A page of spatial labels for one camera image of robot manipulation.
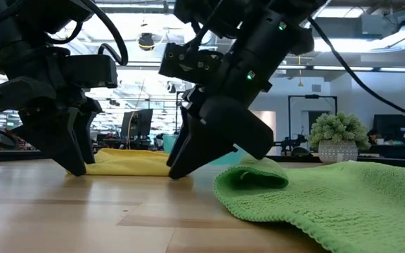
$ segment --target ceiling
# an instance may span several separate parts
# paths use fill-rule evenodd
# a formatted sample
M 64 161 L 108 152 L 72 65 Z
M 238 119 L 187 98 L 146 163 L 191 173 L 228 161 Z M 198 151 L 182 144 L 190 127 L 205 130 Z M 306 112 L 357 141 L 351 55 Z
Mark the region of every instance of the ceiling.
M 117 89 L 92 89 L 88 96 L 100 101 L 105 113 L 100 114 L 94 120 L 92 129 L 117 130 L 121 126 L 124 112 L 144 108 L 154 110 L 152 134 L 160 132 L 173 132 L 176 126 L 176 94 L 170 93 L 170 85 L 174 85 L 177 91 L 184 91 L 192 87 L 192 84 L 178 79 L 160 76 L 156 67 L 148 67 L 148 63 L 157 63 L 162 59 L 163 50 L 167 42 L 184 43 L 195 35 L 189 25 L 185 25 L 169 13 L 164 13 L 162 1 L 135 1 L 135 0 L 98 0 L 97 4 L 108 14 L 109 18 L 117 26 L 129 52 L 129 61 L 142 67 L 124 67 L 118 70 Z M 335 27 L 328 35 L 334 37 L 339 30 L 355 30 L 358 22 L 364 23 L 365 15 L 374 14 L 372 18 L 379 18 L 375 30 L 389 35 L 395 29 L 394 22 L 400 22 L 404 15 L 397 15 L 405 10 L 405 0 L 332 0 L 328 7 L 318 16 L 320 26 L 326 31 L 329 27 Z M 386 18 L 385 13 L 393 13 Z M 342 28 L 336 27 L 342 22 Z M 66 29 L 55 34 L 57 39 L 68 37 L 75 24 L 70 23 Z M 143 51 L 138 44 L 139 35 L 149 32 L 154 34 L 156 46 L 153 51 Z M 213 34 L 205 37 L 204 48 L 226 52 L 232 41 L 220 39 Z M 72 54 L 94 54 L 101 43 L 111 44 L 116 48 L 112 35 L 103 23 L 96 17 L 92 17 L 84 23 L 79 36 L 64 45 L 71 50 Z M 354 66 L 405 66 L 405 51 L 397 50 L 391 53 L 343 53 L 346 61 Z M 285 59 L 288 65 L 338 65 L 338 62 L 330 52 L 312 52 L 301 56 L 288 56 Z M 274 77 L 324 77 L 326 81 L 336 78 L 342 73 L 326 71 L 297 71 L 287 70 L 277 72 Z M 6 81 L 0 75 L 0 83 Z M 15 112 L 7 112 L 10 118 L 16 117 Z M 7 120 L 1 119 L 0 125 L 4 126 Z

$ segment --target potted plant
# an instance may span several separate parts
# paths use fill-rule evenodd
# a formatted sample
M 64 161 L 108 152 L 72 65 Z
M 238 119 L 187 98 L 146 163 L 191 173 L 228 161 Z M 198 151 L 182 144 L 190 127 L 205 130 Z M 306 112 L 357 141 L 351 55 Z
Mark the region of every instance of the potted plant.
M 312 125 L 310 146 L 318 148 L 320 160 L 331 164 L 357 160 L 358 149 L 369 148 L 366 128 L 354 115 L 339 112 L 337 116 L 322 114 Z

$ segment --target green microfiber cloth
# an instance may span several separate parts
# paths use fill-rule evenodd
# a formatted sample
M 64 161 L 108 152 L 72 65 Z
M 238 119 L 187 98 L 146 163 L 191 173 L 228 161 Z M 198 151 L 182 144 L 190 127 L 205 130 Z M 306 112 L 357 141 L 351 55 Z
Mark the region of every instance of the green microfiber cloth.
M 245 159 L 215 195 L 237 218 L 285 221 L 332 252 L 405 252 L 405 168 L 342 162 L 288 169 Z

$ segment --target person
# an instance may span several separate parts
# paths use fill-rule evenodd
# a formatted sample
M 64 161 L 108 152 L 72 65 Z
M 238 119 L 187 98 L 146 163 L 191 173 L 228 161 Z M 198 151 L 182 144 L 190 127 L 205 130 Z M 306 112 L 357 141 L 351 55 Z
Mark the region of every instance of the person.
M 377 145 L 377 139 L 378 139 L 378 131 L 376 131 L 376 129 L 371 129 L 368 133 L 368 142 L 371 145 Z

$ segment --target wooden table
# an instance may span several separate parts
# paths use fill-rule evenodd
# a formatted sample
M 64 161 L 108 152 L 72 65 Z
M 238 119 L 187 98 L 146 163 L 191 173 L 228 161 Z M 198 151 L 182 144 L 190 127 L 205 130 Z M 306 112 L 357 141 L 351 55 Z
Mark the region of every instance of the wooden table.
M 292 226 L 232 217 L 212 192 L 223 169 L 76 178 L 51 160 L 2 162 L 0 252 L 325 252 Z

